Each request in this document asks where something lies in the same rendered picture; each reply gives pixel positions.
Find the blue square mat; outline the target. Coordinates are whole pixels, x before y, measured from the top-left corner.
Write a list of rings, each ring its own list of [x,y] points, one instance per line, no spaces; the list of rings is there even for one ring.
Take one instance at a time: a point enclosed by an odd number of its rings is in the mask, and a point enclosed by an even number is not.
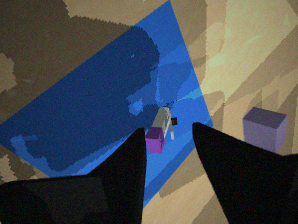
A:
[[[133,132],[170,124],[162,154],[147,152],[143,208],[196,147],[192,124],[213,123],[170,0],[0,125],[0,145],[50,177],[87,175]]]

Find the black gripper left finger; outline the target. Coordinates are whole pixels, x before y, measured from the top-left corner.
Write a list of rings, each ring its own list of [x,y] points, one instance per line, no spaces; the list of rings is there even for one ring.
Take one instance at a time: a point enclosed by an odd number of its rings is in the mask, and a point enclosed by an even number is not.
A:
[[[133,132],[87,175],[0,185],[1,224],[141,224],[147,152]]]

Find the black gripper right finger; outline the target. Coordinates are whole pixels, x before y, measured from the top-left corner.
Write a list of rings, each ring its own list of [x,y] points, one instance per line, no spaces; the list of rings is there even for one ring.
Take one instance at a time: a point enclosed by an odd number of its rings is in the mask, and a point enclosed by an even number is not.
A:
[[[276,154],[200,122],[192,136],[229,224],[293,224],[298,153]]]

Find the purple cube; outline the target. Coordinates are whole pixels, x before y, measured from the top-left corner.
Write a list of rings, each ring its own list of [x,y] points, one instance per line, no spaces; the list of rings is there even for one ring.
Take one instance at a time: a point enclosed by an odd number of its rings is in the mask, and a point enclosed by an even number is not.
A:
[[[278,153],[285,141],[287,115],[252,107],[242,118],[244,142]]]

